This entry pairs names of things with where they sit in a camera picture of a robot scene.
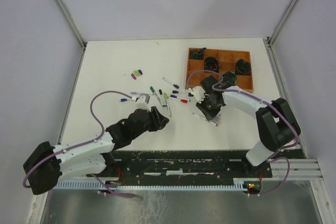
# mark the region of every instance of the white table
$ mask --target white table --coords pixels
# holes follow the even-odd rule
[[[166,77],[184,87],[189,47],[207,47],[250,51],[254,94],[276,99],[279,92],[261,38],[232,39],[164,39],[90,41],[82,62],[78,82],[70,107],[62,143],[91,137],[100,131],[90,114],[92,98],[106,90],[150,92],[162,89],[168,94],[174,89],[162,80]],[[133,80],[131,73],[141,69],[143,76]],[[105,127],[127,118],[135,110],[132,101],[120,102],[123,96],[105,94],[96,100],[93,109]],[[155,105],[165,116],[155,97]],[[215,127],[192,112],[202,114],[195,101],[184,104],[170,100],[172,118],[161,131],[146,132],[122,150],[246,150],[259,140],[255,119],[244,112],[225,106],[221,111],[222,124]]]

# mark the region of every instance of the dry erase marker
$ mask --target dry erase marker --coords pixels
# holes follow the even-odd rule
[[[180,100],[186,100],[186,101],[188,101],[188,102],[190,102],[190,101],[191,101],[191,100],[190,100],[190,99],[188,99],[188,98],[184,98],[184,97],[178,97],[178,96],[176,96],[176,95],[174,95],[174,94],[171,94],[170,96],[171,96],[171,97],[173,97],[173,98],[180,99]]]
[[[183,103],[188,103],[187,100],[181,100],[181,99],[178,99],[178,98],[175,98],[175,97],[168,97],[168,98],[172,99],[172,100],[180,101],[180,102],[183,102]]]
[[[172,117],[172,112],[170,110],[170,106],[169,106],[169,103],[168,103],[168,95],[167,95],[167,93],[164,93],[164,99],[165,99],[165,102],[166,102],[166,105],[167,105],[169,117],[171,118]]]
[[[153,95],[155,95],[155,97],[158,99],[158,101],[160,102],[160,104],[162,105],[162,107],[164,107],[163,102],[161,101],[161,99],[159,98],[159,96],[157,95],[156,91],[154,90],[154,88],[151,86],[150,87],[151,91],[153,92]]]
[[[153,93],[145,93],[145,92],[135,92],[135,91],[132,91],[131,94],[149,94],[149,95],[152,95]]]
[[[195,113],[193,113],[193,115],[197,116],[198,118],[200,118],[200,119],[202,119],[202,120],[204,120],[204,121],[207,121],[208,123],[210,123],[210,124],[212,124],[212,125],[214,125],[214,126],[218,126],[218,124],[216,124],[216,123],[214,123],[214,122],[212,122],[212,121],[208,121],[206,118],[204,118],[204,117],[202,117],[202,116],[200,116],[200,115],[197,115],[197,114],[195,114]]]
[[[189,92],[187,90],[173,90],[172,91],[173,94],[189,94]]]
[[[162,93],[162,90],[161,89],[159,89],[159,94],[160,94],[160,96],[161,96],[161,99],[162,99],[162,102],[163,102],[163,104],[166,106],[166,102],[165,102],[165,98],[164,98],[164,96],[163,96],[163,93]]]
[[[179,85],[176,85],[176,84],[172,83],[170,80],[168,80],[168,79],[166,79],[164,77],[163,77],[163,80],[165,80],[166,82],[168,82],[170,85],[173,85],[176,89],[180,88]]]

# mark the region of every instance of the white marker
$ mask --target white marker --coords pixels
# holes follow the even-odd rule
[[[170,85],[173,85],[176,89],[180,88],[179,85],[176,85],[176,84],[172,83],[170,80],[168,80],[168,79],[166,79],[164,77],[163,77],[163,80],[165,80],[166,82],[168,82]]]
[[[193,115],[197,116],[198,118],[200,118],[200,119],[202,119],[202,120],[204,120],[204,121],[207,121],[208,123],[210,123],[210,124],[212,124],[212,125],[214,125],[214,126],[218,126],[218,124],[216,124],[216,123],[214,123],[214,122],[212,122],[212,121],[208,121],[206,118],[204,118],[204,117],[202,117],[202,116],[200,116],[200,115],[197,115],[197,114],[195,114],[195,113],[193,113]]]

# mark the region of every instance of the gray wall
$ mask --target gray wall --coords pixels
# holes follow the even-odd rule
[[[290,0],[64,0],[85,40],[266,37]]]
[[[300,0],[275,50],[308,153],[336,206],[336,0]]]
[[[22,164],[56,142],[80,47],[54,0],[0,0],[0,216],[24,223],[32,192]]]

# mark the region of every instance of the orange sorting tray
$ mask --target orange sorting tray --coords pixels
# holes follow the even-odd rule
[[[191,60],[190,59],[190,51],[200,49],[200,48],[189,48],[188,51],[188,65],[187,65],[187,75],[185,84],[187,83],[189,75],[196,71],[204,69],[204,59],[207,57],[214,57],[219,61],[220,69],[219,73],[224,74],[227,71],[235,72],[236,62],[239,59],[243,59],[249,63],[251,63],[250,52],[246,51],[232,51],[232,50],[220,50],[220,49],[206,49],[204,51],[204,59],[203,60]],[[189,83],[189,88],[193,88],[195,86],[200,86],[201,81],[208,77],[214,76],[217,80],[219,80],[219,76],[214,73],[196,73],[194,74]],[[241,89],[244,89],[247,92],[253,92],[253,79],[252,79],[252,67],[251,67],[251,75],[249,76],[241,76],[237,74],[237,86]]]

